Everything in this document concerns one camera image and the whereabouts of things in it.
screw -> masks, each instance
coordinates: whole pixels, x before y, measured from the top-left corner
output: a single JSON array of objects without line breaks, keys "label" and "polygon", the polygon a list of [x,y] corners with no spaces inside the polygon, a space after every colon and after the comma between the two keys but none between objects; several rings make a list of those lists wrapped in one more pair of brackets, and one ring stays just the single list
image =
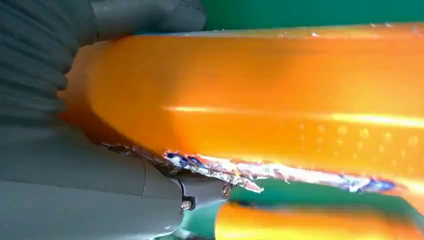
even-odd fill
[{"label": "screw", "polygon": [[225,183],[225,184],[222,186],[221,196],[222,196],[224,199],[228,199],[228,198],[230,197],[230,194],[231,194],[231,186],[230,186],[230,184]]},{"label": "screw", "polygon": [[192,207],[192,202],[191,201],[188,201],[188,200],[182,201],[181,208],[183,210],[190,209],[191,207]]}]

green surface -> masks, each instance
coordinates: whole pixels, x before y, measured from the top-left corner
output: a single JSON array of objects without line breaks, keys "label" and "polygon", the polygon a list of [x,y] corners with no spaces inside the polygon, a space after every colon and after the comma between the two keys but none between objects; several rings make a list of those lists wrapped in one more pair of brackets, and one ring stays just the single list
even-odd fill
[{"label": "green surface", "polygon": [[206,28],[258,29],[424,21],[422,0],[203,0]]},{"label": "green surface", "polygon": [[[207,30],[309,27],[369,23],[424,21],[422,0],[203,0]],[[408,216],[424,226],[421,216],[403,199],[379,194],[359,195],[305,183],[290,185],[280,180],[258,182],[261,194],[237,188],[232,201],[257,206],[368,206],[387,214]],[[187,212],[183,229],[213,236],[218,205]]]}]

orange plastic piece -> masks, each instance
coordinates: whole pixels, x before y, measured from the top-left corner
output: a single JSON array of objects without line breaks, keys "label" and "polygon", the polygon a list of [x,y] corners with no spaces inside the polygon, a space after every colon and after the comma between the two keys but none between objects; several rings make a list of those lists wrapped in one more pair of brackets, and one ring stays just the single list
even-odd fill
[{"label": "orange plastic piece", "polygon": [[158,155],[389,179],[388,194],[424,213],[424,41],[406,26],[377,38],[128,37],[83,71],[85,106],[101,121],[72,114],[72,79],[64,117]]},{"label": "orange plastic piece", "polygon": [[405,219],[369,209],[261,210],[226,204],[215,223],[216,240],[421,240]]}]

gray panel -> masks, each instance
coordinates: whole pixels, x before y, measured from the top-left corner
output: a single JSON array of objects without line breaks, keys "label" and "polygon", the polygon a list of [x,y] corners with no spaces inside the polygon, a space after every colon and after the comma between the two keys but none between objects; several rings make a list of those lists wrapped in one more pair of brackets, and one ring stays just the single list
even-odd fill
[{"label": "gray panel", "polygon": [[2,240],[143,240],[173,232],[175,200],[0,181]]}]

dot pattern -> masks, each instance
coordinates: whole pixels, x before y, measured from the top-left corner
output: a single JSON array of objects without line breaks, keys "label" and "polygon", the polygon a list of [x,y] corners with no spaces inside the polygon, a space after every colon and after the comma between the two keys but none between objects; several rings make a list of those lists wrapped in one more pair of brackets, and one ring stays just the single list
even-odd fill
[{"label": "dot pattern", "polygon": [[339,173],[380,177],[420,176],[424,167],[421,130],[379,125],[302,122],[297,163]]}]

